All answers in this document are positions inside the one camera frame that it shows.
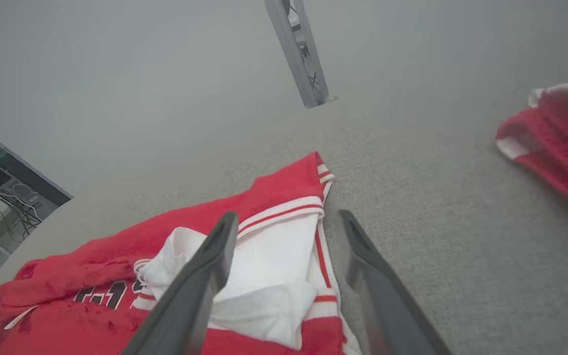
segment white stripe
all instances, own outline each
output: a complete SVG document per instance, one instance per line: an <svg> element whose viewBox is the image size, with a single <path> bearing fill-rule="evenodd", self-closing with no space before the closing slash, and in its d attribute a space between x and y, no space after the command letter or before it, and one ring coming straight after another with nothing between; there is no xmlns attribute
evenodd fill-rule
<svg viewBox="0 0 568 355"><path fill-rule="evenodd" d="M247 225L250 225L258 220L263 218L267 218L268 216L277 215L278 213L282 213L284 211L288 211L294 209L295 207L300 207L304 205L319 205L323 206L323 202L318 196L306 196L296 198L295 200L291 200L288 202L284 202L283 204L279 204L274 207L270 207L269 209L265 209L262 212L259 212L253 216L250 216L246 220L243 220L241 224L238 225L238 230L243 229Z"/></svg>
<svg viewBox="0 0 568 355"><path fill-rule="evenodd" d="M212 323L211 321L209 321L207 323L207 328L218 329L218 330L229 330L227 328L223 328L222 326L216 325L216 324Z"/></svg>
<svg viewBox="0 0 568 355"><path fill-rule="evenodd" d="M320 184L323 184L324 182L326 182L326 181L328 181L328 180L332 180L332 179L334 179L334 175L328 174L328 175L326 175L326 176L320 178L320 179L319 179L319 183L320 183Z"/></svg>
<svg viewBox="0 0 568 355"><path fill-rule="evenodd" d="M274 224L274 223L277 223L277 222L281 222L282 220L287 220L289 218L293 218L294 216L308 215L308 214L312 214L312 213L317 213L319 215L318 218L323 218L323 216L324 216L323 209L320 209L319 207L308 207L307 209L299 209L297 211L293 211L293 212L290 212L290 213L279 215L279 216L276 216L274 218L269 218L268 220L265 220L262 223L257 223L255 225L252 225L251 227L246 228L242 232L238 233L238 239L247 235L247 233L251 233L252 231L255 231L256 229L266 227L267 225L271 225L271 224Z"/></svg>
<svg viewBox="0 0 568 355"><path fill-rule="evenodd" d="M317 296L336 296L336 292L332 288L318 288Z"/></svg>
<svg viewBox="0 0 568 355"><path fill-rule="evenodd" d="M131 304L131 308L137 308L138 310L149 311L155 308L157 301L154 299L145 299L142 297L137 297L135 301Z"/></svg>
<svg viewBox="0 0 568 355"><path fill-rule="evenodd" d="M34 308L38 307L38 305L34 306L34 307L30 307L27 310L25 310L25 312L21 313L20 315L14 317L14 319L12 319L10 321L10 323L8 323L6 326L4 326L4 330L10 330L13 326L16 326L17 323L19 323L23 317L25 317L25 315L27 315L31 310L33 310Z"/></svg>
<svg viewBox="0 0 568 355"><path fill-rule="evenodd" d="M140 292L142 292L143 294L148 295L148 296L155 296L155 294L153 294L153 290L151 290L150 287L148 287L148 286L142 287Z"/></svg>
<svg viewBox="0 0 568 355"><path fill-rule="evenodd" d="M319 173L320 175L325 173L326 171L329 171L329 170L325 167L325 164L321 164L320 166L317 166L317 173Z"/></svg>
<svg viewBox="0 0 568 355"><path fill-rule="evenodd" d="M336 308L336 302L315 302L304 316L304 320L338 316L339 310Z"/></svg>
<svg viewBox="0 0 568 355"><path fill-rule="evenodd" d="M330 187L332 186L333 182L334 182L333 180L330 180L327 184L325 184L323 191L324 200L327 198L327 194L329 193ZM358 345L358 341L354 336L354 333L352 333L352 330L350 329L348 322L345 321L343 313L341 312L341 292L339 291L339 285L336 281L336 276L334 274L334 269L332 267L332 261L330 260L330 252L327 249L327 241L325 240L325 231L322 219L319 220L317 229L319 232L319 242L320 242L320 245L318 245L317 247L321 248L321 251L323 252L325 268L327 269L327 278L330 281L330 286L332 286L336 294L337 311L339 313L340 319L342 320L341 323L343 323L343 335L345 335L346 339L348 340L348 345L347 345L348 352L347 353L345 352L346 350L345 346L343 348L343 351L347 355L357 355L358 352L356 351L356 349L360 349L360 346Z"/></svg>
<svg viewBox="0 0 568 355"><path fill-rule="evenodd" d="M495 143L501 153L512 160L529 153L514 137L505 137L502 140L496 140Z"/></svg>

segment jersey number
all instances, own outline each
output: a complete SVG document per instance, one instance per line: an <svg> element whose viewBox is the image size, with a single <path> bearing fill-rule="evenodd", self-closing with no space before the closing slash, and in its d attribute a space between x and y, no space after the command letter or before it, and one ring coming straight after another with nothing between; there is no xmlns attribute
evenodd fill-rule
<svg viewBox="0 0 568 355"><path fill-rule="evenodd" d="M115 308L120 305L124 292L126 292L126 283L124 281L115 281L106 293L94 293L94 290L95 287L88 287L80 290L76 297L74 297L74 301L85 302L89 299L90 302L95 303L96 305L101 305L102 301L106 298L106 307L115 310Z"/></svg>

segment red towel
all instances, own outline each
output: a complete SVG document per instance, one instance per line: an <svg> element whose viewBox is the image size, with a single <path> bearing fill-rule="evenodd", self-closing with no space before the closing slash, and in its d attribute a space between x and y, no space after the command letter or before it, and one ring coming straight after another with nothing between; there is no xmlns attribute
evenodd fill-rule
<svg viewBox="0 0 568 355"><path fill-rule="evenodd" d="M537 107L505 121L496 143L503 154L568 197L568 90L543 94Z"/></svg>

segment gray carpet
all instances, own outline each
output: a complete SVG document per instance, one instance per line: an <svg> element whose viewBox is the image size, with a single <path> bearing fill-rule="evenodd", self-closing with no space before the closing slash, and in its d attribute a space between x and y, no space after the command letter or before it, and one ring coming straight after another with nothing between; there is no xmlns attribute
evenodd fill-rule
<svg viewBox="0 0 568 355"><path fill-rule="evenodd" d="M165 166L99 182L58 209L9 258L0 283L27 260L239 193L318 150L336 175L325 229L363 348L358 299L341 277L337 209L354 212L453 353L568 354L568 201L496 151L510 105L465 94L446 102L424 90L426 107L390 90L338 99L220 131L196 150L160 152Z"/></svg>

